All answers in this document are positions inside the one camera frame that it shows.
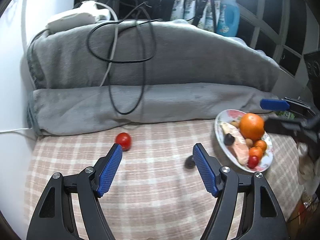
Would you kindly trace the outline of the right hand in white glove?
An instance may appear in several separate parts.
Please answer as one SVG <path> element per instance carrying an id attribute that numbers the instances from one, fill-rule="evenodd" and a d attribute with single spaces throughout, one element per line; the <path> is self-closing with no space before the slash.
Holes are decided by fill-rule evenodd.
<path id="1" fill-rule="evenodd" d="M 298 143 L 298 166 L 297 175 L 300 185 L 305 187 L 308 195 L 313 195 L 319 186 L 319 158 L 312 161 L 307 153 L 308 147 L 304 143 Z"/>

